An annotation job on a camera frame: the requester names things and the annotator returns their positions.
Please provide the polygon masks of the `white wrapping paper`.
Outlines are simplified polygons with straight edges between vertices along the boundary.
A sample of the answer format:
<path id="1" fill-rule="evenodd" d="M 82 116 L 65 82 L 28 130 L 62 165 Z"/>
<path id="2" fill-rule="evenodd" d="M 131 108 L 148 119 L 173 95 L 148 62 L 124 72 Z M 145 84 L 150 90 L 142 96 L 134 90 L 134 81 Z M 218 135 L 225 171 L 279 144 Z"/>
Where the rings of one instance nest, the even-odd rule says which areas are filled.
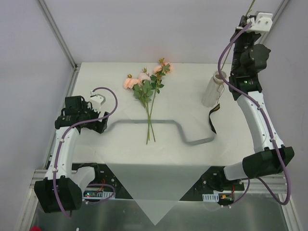
<path id="1" fill-rule="evenodd" d="M 139 109 L 125 109 L 108 121 L 97 153 L 149 220 L 158 224 L 212 165 L 216 137 L 205 107 L 168 108 L 153 114 L 154 141 Z"/>

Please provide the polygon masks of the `pink rose stem four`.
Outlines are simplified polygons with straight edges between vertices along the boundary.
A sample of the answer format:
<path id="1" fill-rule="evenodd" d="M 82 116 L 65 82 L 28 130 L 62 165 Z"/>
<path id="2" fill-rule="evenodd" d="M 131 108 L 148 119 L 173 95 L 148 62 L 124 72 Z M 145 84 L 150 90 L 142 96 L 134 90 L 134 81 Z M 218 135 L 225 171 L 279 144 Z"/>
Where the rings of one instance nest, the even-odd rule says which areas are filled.
<path id="1" fill-rule="evenodd" d="M 146 73 L 141 73 L 141 77 L 139 78 L 133 78 L 131 74 L 128 74 L 123 83 L 123 87 L 126 90 L 133 91 L 133 97 L 140 101 L 147 114 L 148 106 L 150 106 L 150 100 L 153 94 L 150 77 Z"/>

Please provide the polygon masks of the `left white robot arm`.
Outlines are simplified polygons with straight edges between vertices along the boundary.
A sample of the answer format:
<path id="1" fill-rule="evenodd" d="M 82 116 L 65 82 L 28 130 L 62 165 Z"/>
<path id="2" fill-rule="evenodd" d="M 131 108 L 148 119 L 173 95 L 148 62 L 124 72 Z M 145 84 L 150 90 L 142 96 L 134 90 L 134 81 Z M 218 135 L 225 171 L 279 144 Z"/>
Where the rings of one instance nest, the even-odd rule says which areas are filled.
<path id="1" fill-rule="evenodd" d="M 107 128 L 108 112 L 99 120 L 100 111 L 82 96 L 66 97 L 65 107 L 55 120 L 56 144 L 49 168 L 34 191 L 45 213 L 72 212 L 81 208 L 83 193 L 89 185 L 102 182 L 97 163 L 80 164 L 72 174 L 73 154 L 82 128 L 102 134 Z"/>

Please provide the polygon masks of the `pink rose stem three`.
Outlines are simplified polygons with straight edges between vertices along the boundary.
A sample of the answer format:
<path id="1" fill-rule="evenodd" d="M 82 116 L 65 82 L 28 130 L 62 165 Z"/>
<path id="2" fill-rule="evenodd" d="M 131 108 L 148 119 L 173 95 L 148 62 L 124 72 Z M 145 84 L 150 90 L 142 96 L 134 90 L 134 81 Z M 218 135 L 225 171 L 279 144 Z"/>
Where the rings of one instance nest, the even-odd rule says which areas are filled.
<path id="1" fill-rule="evenodd" d="M 147 73 L 147 69 L 144 68 L 139 74 L 137 80 L 139 81 L 134 85 L 134 97 L 139 100 L 144 107 L 147 115 L 147 135 L 146 144 L 150 141 L 151 136 L 154 142 L 156 142 L 154 129 L 152 125 L 152 113 L 154 107 L 154 100 L 157 93 L 157 76 Z"/>

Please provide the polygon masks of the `pink rose stem two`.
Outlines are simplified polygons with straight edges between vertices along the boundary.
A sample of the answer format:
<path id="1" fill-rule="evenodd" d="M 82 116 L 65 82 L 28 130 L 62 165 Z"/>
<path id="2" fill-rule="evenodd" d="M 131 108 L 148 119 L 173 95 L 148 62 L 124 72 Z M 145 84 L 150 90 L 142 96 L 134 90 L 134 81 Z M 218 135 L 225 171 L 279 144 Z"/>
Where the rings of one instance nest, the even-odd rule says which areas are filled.
<path id="1" fill-rule="evenodd" d="M 151 135 L 153 137 L 154 142 L 156 142 L 154 129 L 152 126 L 152 113 L 154 108 L 154 102 L 156 99 L 156 96 L 160 94 L 160 89 L 164 87 L 164 84 L 162 83 L 163 78 L 169 74 L 172 71 L 172 64 L 165 62 L 164 58 L 159 59 L 159 65 L 153 70 L 152 75 L 150 76 L 151 80 L 151 88 L 152 88 L 152 96 L 150 103 L 151 105 L 148 106 L 148 130 L 147 130 L 147 138 L 146 138 L 146 144 L 150 141 Z"/>

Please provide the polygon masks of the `pink rose stem one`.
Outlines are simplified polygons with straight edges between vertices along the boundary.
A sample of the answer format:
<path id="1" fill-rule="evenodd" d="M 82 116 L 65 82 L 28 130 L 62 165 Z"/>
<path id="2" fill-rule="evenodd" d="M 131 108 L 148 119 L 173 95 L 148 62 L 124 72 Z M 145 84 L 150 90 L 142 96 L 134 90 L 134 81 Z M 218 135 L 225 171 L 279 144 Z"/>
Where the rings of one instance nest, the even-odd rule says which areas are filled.
<path id="1" fill-rule="evenodd" d="M 253 5 L 255 4 L 255 1 L 256 1 L 256 0 L 252 0 L 252 1 L 251 1 L 251 4 L 250 4 L 250 6 L 249 6 L 249 8 L 248 8 L 248 10 L 247 10 L 247 12 L 246 12 L 246 14 L 245 14 L 245 16 L 248 16 L 248 14 L 251 12 L 251 10 L 252 10 L 252 8 L 253 8 Z M 223 68 L 224 68 L 224 65 L 225 65 L 227 59 L 228 59 L 228 56 L 229 56 L 229 54 L 230 54 L 230 51 L 231 51 L 231 47 L 229 47 L 227 54 L 224 56 L 224 61 L 223 61 L 223 64 L 221 65 L 221 69 L 222 69 L 222 70 L 223 70 Z"/>

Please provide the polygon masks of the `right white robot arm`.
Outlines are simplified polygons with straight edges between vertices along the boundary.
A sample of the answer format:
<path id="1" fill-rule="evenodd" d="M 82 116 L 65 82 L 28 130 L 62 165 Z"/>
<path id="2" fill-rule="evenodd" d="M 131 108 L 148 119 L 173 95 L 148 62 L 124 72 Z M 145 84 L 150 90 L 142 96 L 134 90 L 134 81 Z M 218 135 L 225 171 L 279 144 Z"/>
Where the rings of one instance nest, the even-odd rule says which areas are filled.
<path id="1" fill-rule="evenodd" d="M 224 167 L 224 174 L 217 177 L 217 186 L 222 190 L 229 189 L 234 180 L 284 172 L 295 155 L 273 127 L 258 79 L 259 72 L 267 67 L 271 50 L 257 40 L 270 31 L 272 17 L 264 12 L 242 16 L 230 39 L 234 49 L 228 86 L 246 118 L 255 152 L 240 163 Z"/>

